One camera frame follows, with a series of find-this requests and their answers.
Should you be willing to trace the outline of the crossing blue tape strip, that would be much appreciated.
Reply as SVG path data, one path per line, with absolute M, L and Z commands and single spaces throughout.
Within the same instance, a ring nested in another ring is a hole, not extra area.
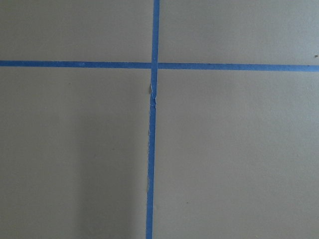
M 155 179 L 155 152 L 156 152 L 156 116 L 157 116 L 157 86 L 158 86 L 158 54 L 159 54 L 159 25 L 160 1 L 153 4 L 153 31 L 152 31 L 152 60 L 151 60 L 151 93 L 149 112 L 149 144 L 148 144 L 148 190 L 146 213 L 146 239 L 153 238 L 154 214 L 154 179 Z

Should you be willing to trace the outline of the long blue tape strip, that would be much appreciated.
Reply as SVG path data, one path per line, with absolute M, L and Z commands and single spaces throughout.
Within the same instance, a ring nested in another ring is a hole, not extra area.
M 147 63 L 147 62 L 92 62 L 92 61 L 23 61 L 1 60 L 2 67 L 52 67 L 52 68 L 114 68 L 167 70 L 234 70 L 234 71 L 280 71 L 318 72 L 318 65 L 276 64 L 213 64 L 213 63 Z

